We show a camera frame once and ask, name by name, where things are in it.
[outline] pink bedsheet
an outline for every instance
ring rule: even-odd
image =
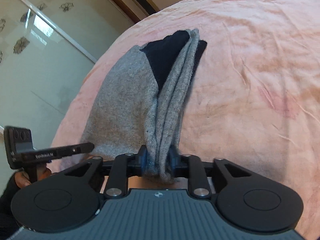
[[[198,28],[208,46],[180,150],[227,158],[296,190],[297,231],[320,235],[320,0],[184,0],[123,33],[89,73],[53,146],[76,144],[111,67],[132,46]],[[80,156],[49,165],[60,171]]]

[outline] gray knit fabric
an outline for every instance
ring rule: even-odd
[[[180,51],[164,86],[158,85],[149,61],[134,46],[112,67],[93,104],[82,142],[95,144],[93,154],[115,158],[137,153],[147,145],[148,174],[170,180],[165,171],[171,144],[178,146],[183,102],[190,84],[199,31],[187,30],[190,38]]]

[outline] white logo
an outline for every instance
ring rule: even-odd
[[[161,192],[157,192],[157,193],[155,193],[155,196],[156,196],[156,197],[162,197],[163,194],[162,194]]]

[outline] pink stain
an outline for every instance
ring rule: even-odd
[[[296,119],[300,108],[292,95],[287,92],[285,95],[281,95],[273,90],[267,90],[265,87],[258,87],[258,90],[263,101],[265,101],[271,109],[283,117]]]

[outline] gray ribbed plate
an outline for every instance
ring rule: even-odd
[[[21,228],[14,240],[303,240],[294,230],[259,236],[233,228],[211,203],[186,190],[132,189],[122,199],[108,200],[85,225],[45,234]]]

